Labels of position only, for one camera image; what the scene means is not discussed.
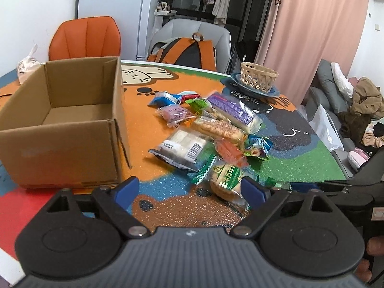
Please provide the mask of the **right hand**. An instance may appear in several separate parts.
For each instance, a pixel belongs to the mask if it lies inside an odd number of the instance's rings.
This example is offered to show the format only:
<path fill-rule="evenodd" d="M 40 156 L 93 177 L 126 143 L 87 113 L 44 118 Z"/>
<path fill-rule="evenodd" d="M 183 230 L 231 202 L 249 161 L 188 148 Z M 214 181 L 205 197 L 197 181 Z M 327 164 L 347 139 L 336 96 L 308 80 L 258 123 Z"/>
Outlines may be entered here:
<path fill-rule="evenodd" d="M 383 256 L 383 236 L 372 237 L 366 245 L 366 254 L 368 258 L 363 258 L 356 271 L 355 275 L 364 283 L 368 283 L 372 280 L 372 271 L 370 270 L 370 262 L 373 261 L 373 258 Z"/>

